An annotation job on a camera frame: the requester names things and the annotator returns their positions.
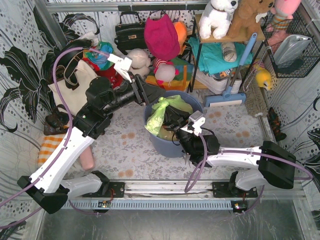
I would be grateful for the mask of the green plastic trash bag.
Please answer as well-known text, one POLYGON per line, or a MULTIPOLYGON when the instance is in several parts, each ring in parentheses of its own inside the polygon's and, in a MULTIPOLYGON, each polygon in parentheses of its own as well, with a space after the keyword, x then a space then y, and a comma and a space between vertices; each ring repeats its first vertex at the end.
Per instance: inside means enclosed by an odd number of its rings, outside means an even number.
POLYGON ((165 125, 172 125, 177 121, 169 117, 169 110, 177 109, 191 115, 194 111, 189 103, 186 103, 180 95, 160 97, 158 101, 151 106, 151 114, 146 120, 145 128, 154 136, 160 139, 176 141, 174 132, 167 130, 165 125))

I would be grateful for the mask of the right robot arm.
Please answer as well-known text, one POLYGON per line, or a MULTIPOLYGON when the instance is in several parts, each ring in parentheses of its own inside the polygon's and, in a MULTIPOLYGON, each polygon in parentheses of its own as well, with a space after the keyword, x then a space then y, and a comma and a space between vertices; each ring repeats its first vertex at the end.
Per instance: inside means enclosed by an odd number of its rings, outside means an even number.
POLYGON ((188 113, 173 106, 164 112, 163 127, 176 136, 183 152, 193 165, 204 167, 230 166, 243 168, 232 173, 228 191, 232 195, 245 193, 253 187, 270 184, 279 189, 294 187, 296 158, 272 141, 249 148, 221 147, 214 132, 201 135, 204 114, 188 113))

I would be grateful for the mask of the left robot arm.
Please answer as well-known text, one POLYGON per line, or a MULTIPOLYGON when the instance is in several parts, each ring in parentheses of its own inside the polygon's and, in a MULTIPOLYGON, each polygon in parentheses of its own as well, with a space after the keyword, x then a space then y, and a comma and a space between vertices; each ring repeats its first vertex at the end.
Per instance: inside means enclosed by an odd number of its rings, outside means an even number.
POLYGON ((110 125, 114 111, 131 102, 149 105, 165 92, 159 86, 146 83, 138 74, 130 74, 119 89, 113 89, 106 77, 94 78, 85 92, 87 102, 71 118, 64 140, 36 172, 20 177, 18 185, 49 214, 59 211, 69 199, 112 193, 110 180, 100 171, 69 180, 64 176, 80 154, 110 125))

